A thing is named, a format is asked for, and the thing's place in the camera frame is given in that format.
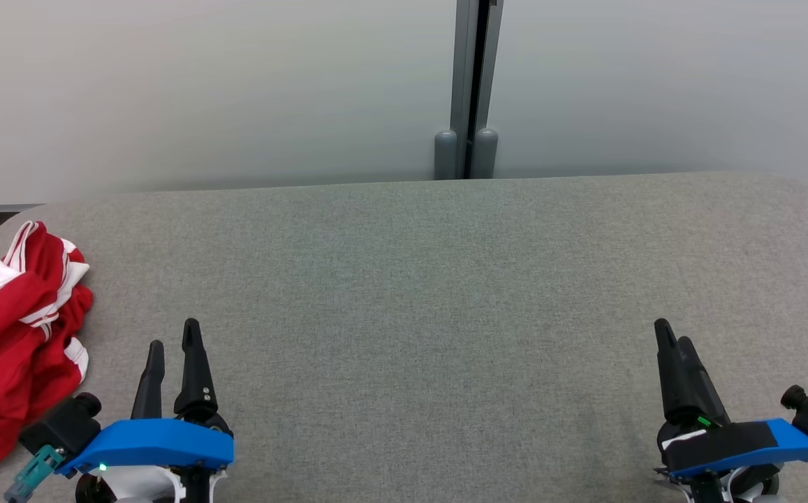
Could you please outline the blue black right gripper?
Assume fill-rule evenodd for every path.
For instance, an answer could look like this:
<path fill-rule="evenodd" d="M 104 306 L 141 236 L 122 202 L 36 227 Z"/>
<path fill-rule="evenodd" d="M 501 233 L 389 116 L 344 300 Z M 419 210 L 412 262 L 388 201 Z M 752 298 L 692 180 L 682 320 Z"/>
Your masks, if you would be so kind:
<path fill-rule="evenodd" d="M 785 464 L 808 462 L 808 435 L 784 419 L 730 423 L 726 408 L 690 337 L 677 340 L 667 319 L 654 321 L 663 417 L 672 425 L 710 423 L 660 443 L 656 468 L 684 493 L 686 503 L 751 503 Z"/>

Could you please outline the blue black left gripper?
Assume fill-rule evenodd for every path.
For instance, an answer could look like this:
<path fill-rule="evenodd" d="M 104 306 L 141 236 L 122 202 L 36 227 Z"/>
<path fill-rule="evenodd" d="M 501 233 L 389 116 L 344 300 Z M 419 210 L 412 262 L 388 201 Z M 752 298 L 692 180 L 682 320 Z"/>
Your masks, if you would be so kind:
<path fill-rule="evenodd" d="M 218 411 L 211 366 L 197 319 L 184 322 L 184 368 L 174 413 L 211 419 Z M 161 340 L 149 344 L 131 419 L 113 423 L 56 470 L 79 474 L 79 503 L 214 503 L 216 484 L 235 460 L 234 436 L 221 418 L 209 424 L 162 417 Z"/>

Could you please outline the grey cylindrical post foot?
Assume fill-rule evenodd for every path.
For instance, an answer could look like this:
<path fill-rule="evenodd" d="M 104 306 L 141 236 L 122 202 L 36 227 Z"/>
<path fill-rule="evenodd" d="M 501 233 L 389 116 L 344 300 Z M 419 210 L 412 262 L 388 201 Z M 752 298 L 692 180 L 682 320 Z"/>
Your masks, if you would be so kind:
<path fill-rule="evenodd" d="M 439 131 L 434 137 L 434 179 L 457 179 L 458 137 L 452 130 Z"/>
<path fill-rule="evenodd" d="M 495 177 L 495 163 L 499 134 L 490 128 L 480 129 L 473 138 L 470 178 L 473 180 Z"/>

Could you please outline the grey metal partition post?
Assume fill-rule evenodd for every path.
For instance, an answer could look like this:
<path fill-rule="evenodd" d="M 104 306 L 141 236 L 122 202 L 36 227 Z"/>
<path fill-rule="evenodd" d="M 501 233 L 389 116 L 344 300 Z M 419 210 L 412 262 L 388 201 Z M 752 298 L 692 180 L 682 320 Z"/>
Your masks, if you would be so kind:
<path fill-rule="evenodd" d="M 457 133 L 457 179 L 470 178 L 473 138 L 489 127 L 491 90 L 505 0 L 457 0 L 450 121 Z"/>

